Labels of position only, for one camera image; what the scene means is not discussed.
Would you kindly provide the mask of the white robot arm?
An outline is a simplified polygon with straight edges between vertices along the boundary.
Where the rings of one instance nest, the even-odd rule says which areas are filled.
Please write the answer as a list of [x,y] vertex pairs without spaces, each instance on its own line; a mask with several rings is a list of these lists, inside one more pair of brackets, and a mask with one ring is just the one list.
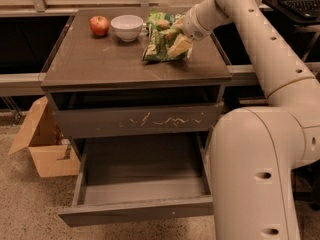
[[267,104],[221,117],[209,144],[217,240],[300,240],[291,172],[320,153],[320,83],[259,9],[261,0],[204,0],[183,32],[201,40],[235,24]]

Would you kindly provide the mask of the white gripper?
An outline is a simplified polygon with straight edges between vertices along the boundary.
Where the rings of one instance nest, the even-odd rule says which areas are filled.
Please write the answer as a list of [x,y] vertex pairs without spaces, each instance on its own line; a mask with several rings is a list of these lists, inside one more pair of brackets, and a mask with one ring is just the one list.
[[200,41],[207,37],[211,31],[205,29],[198,20],[199,4],[193,6],[187,11],[186,15],[178,15],[171,25],[172,29],[183,31],[175,39],[173,45],[168,50],[168,55],[177,57],[182,53],[188,51],[192,47],[192,41]]

